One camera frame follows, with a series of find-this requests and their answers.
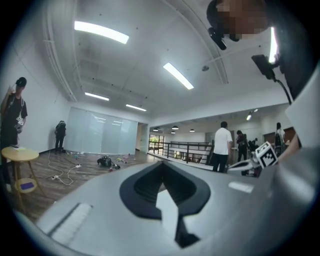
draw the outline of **wooden stool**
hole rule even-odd
[[[46,197],[46,194],[42,190],[42,188],[37,180],[37,177],[34,173],[34,170],[31,166],[31,162],[30,162],[32,160],[37,159],[39,157],[39,153],[37,153],[36,151],[33,151],[31,149],[27,149],[27,148],[16,150],[15,148],[13,148],[11,146],[2,149],[1,153],[4,158],[11,160],[13,163],[14,176],[15,176],[14,187],[16,188],[16,191],[17,191],[17,196],[19,199],[21,210],[24,213],[26,213],[24,205],[22,203],[21,193],[24,193],[24,194],[30,193],[33,190],[35,190],[38,186],[39,189],[41,190],[41,192],[43,193],[43,195]],[[29,179],[28,178],[21,179],[21,173],[20,173],[20,163],[21,162],[28,162],[35,183],[34,183],[33,179],[30,179],[30,178]]]

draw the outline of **metal railing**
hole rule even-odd
[[[211,165],[213,146],[208,142],[151,142],[149,151],[166,158],[175,158],[186,163]]]

